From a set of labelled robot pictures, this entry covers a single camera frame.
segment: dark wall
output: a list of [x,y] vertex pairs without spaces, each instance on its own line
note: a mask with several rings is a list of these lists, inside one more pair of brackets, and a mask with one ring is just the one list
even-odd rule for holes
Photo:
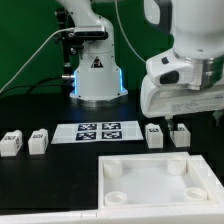
[[[54,16],[58,7],[54,0],[1,0],[0,87],[18,71],[46,38],[58,29]],[[126,44],[118,26],[114,3],[93,4],[93,9],[114,24],[116,61],[124,71],[125,87],[129,90],[140,88],[146,74],[145,65]],[[130,42],[145,60],[172,45],[171,37],[157,32],[145,21],[143,0],[121,1],[119,11]],[[52,40],[10,86],[34,84],[43,78],[60,76],[62,65],[61,46],[55,45]],[[47,88],[37,92],[59,90]],[[19,89],[13,90],[11,94],[24,92],[25,89]]]

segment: black cable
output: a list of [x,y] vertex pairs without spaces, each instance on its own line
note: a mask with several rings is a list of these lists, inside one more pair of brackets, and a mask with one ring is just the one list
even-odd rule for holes
[[13,89],[18,89],[18,88],[30,88],[30,87],[34,87],[34,88],[39,88],[39,87],[62,87],[62,86],[69,86],[66,84],[53,84],[53,85],[20,85],[20,86],[13,86],[11,88],[8,88],[6,90],[4,90],[1,94],[0,97],[5,94],[8,91],[11,91]]
[[50,77],[50,78],[43,79],[43,80],[37,82],[35,85],[32,85],[30,87],[30,89],[25,94],[30,94],[37,86],[39,86],[43,83],[46,83],[46,82],[49,82],[49,81],[52,81],[52,80],[58,80],[58,79],[61,79],[61,77]]

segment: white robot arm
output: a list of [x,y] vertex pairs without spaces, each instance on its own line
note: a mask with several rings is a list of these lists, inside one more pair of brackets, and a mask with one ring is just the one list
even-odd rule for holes
[[147,61],[141,106],[147,117],[224,108],[224,1],[145,0],[146,19],[174,36]]
[[[79,66],[74,72],[74,103],[88,107],[113,105],[127,96],[122,85],[122,72],[116,65],[114,30],[110,21],[93,12],[90,0],[57,0],[72,17],[77,37],[86,37],[79,52]],[[105,40],[91,40],[92,34],[105,35]]]

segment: white block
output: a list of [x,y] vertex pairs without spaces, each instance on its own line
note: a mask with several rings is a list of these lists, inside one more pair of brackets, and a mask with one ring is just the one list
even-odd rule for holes
[[7,132],[0,142],[1,156],[16,156],[23,144],[22,132]]
[[47,130],[40,129],[39,131],[34,131],[28,141],[30,155],[44,154],[48,146],[48,142]]
[[170,131],[170,137],[176,147],[191,146],[191,133],[187,130],[184,124],[178,124],[177,131]]
[[163,133],[159,125],[146,125],[145,135],[149,148],[163,148]]

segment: white cable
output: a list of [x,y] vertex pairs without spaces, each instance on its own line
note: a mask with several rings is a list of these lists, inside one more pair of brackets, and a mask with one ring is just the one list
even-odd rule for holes
[[58,33],[62,33],[62,32],[67,32],[67,31],[72,31],[74,30],[74,28],[67,28],[67,29],[63,29],[63,30],[58,30],[56,32],[54,32],[50,37],[47,38],[47,40],[38,48],[38,50],[30,57],[30,59],[19,69],[19,71],[13,76],[12,79],[10,79],[0,90],[0,94],[4,91],[4,89],[10,85],[18,76],[19,74],[25,69],[25,67],[33,60],[33,58],[43,49],[43,47],[48,43],[48,41],[54,37],[56,34]]
[[118,20],[118,24],[120,26],[120,29],[121,29],[121,32],[124,36],[124,39],[126,40],[128,46],[131,48],[131,50],[134,52],[134,54],[143,62],[143,63],[146,63],[146,61],[141,57],[139,56],[139,54],[135,51],[135,49],[132,47],[131,43],[129,42],[126,34],[125,34],[125,31],[123,29],[123,26],[121,24],[121,19],[120,19],[120,15],[119,15],[119,10],[118,10],[118,5],[117,5],[117,0],[115,0],[115,9],[116,9],[116,14],[117,14],[117,20]]

